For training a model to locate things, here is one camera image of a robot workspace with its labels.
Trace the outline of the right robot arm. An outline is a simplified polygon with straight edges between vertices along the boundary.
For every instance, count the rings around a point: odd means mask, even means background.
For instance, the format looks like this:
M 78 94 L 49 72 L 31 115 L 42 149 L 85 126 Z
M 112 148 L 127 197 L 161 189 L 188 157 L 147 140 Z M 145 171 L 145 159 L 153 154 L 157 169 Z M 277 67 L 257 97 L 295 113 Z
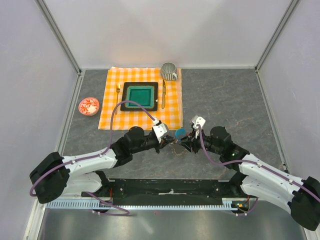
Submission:
M 176 134 L 178 144 L 192 153 L 220 156 L 218 165 L 235 170 L 229 191 L 263 199 L 288 212 L 303 228 L 315 231 L 320 225 L 320 182 L 281 171 L 257 158 L 232 141 L 225 127 L 216 126 L 206 136 L 200 128 L 189 134 Z

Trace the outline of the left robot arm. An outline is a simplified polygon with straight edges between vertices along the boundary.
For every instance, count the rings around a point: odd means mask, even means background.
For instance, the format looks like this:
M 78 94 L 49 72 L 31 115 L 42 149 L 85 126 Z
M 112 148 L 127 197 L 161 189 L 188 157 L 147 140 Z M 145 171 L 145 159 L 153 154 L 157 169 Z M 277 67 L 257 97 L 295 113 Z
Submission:
M 109 147 L 76 156 L 61 156 L 51 152 L 30 173 L 30 195 L 46 204 L 61 196 L 91 192 L 99 197 L 110 191 L 108 182 L 98 171 L 123 166 L 133 159 L 133 154 L 155 149 L 156 153 L 174 141 L 174 137 L 160 125 L 149 134 L 134 126 Z

